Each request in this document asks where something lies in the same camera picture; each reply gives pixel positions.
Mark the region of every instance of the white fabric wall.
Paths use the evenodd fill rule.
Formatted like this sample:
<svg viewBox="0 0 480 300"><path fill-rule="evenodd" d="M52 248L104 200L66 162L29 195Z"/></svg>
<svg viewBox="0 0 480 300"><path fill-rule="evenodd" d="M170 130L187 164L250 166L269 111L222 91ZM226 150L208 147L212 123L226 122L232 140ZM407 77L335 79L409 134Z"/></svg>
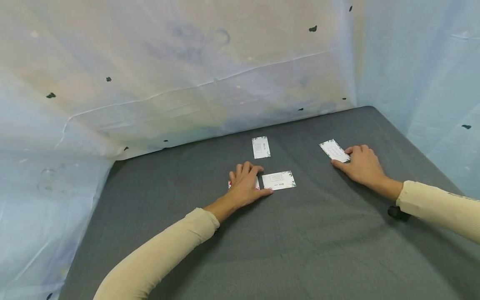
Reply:
<svg viewBox="0 0 480 300"><path fill-rule="evenodd" d="M0 300L58 296L115 159L214 136L373 105L480 197L477 11L474 0L3 1Z"/></svg>
<svg viewBox="0 0 480 300"><path fill-rule="evenodd" d="M480 2L360 6L352 10L358 104L379 109L466 195L480 199Z"/></svg>

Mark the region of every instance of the black clip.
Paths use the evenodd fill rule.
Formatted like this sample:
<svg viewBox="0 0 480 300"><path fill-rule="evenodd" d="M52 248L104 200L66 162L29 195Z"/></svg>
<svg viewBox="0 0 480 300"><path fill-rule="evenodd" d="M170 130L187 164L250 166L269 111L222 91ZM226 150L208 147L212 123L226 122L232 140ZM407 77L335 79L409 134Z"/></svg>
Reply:
<svg viewBox="0 0 480 300"><path fill-rule="evenodd" d="M388 208L388 215L394 218L395 220L400 220L407 222L410 219L411 215L404 213L400 210L398 206L391 206Z"/></svg>

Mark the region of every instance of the white card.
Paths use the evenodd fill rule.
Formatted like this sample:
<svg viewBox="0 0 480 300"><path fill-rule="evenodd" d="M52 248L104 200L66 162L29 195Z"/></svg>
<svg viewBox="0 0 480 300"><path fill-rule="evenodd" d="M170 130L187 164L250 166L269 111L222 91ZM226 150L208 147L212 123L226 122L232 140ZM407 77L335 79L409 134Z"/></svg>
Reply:
<svg viewBox="0 0 480 300"><path fill-rule="evenodd" d="M264 158L270 157L270 148L268 147L268 140L266 136L252 138L253 157Z"/></svg>
<svg viewBox="0 0 480 300"><path fill-rule="evenodd" d="M264 188L272 190L281 190L296 187L292 171L262 175Z"/></svg>
<svg viewBox="0 0 480 300"><path fill-rule="evenodd" d="M228 181L228 188L231 188L231 187L232 187L232 182L229 180ZM258 177L255 180L255 189L258 190L258 191L260 190L260 184L258 183Z"/></svg>
<svg viewBox="0 0 480 300"><path fill-rule="evenodd" d="M339 160L342 163L350 160L350 156L343 151L335 140L323 142L319 146L331 159Z"/></svg>

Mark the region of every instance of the cream sweater sleeve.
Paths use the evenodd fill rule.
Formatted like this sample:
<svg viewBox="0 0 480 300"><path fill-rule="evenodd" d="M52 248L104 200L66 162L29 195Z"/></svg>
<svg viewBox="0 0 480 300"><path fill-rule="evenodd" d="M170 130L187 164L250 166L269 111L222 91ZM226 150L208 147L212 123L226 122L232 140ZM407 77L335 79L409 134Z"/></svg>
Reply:
<svg viewBox="0 0 480 300"><path fill-rule="evenodd" d="M220 226L215 216L196 208L123 259L102 281L94 300L147 299L153 288Z"/></svg>
<svg viewBox="0 0 480 300"><path fill-rule="evenodd" d="M449 229L480 244L480 201L405 181L396 201L402 212Z"/></svg>

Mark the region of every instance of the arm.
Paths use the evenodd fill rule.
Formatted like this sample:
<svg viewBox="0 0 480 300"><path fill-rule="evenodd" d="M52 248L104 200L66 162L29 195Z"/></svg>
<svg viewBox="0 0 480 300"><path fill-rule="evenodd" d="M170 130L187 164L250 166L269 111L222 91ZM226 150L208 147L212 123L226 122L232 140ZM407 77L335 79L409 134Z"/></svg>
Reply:
<svg viewBox="0 0 480 300"><path fill-rule="evenodd" d="M94 300L144 300L153 288L196 246L211 238L220 223L240 207L268 196L255 189L261 166L237 165L227 194L204 209L196 208L123 259L102 281Z"/></svg>
<svg viewBox="0 0 480 300"><path fill-rule="evenodd" d="M332 161L352 180L396 202L402 212L449 229L480 244L480 201L445 192L419 182L388 178L378 157L367 145L345 150L349 164Z"/></svg>

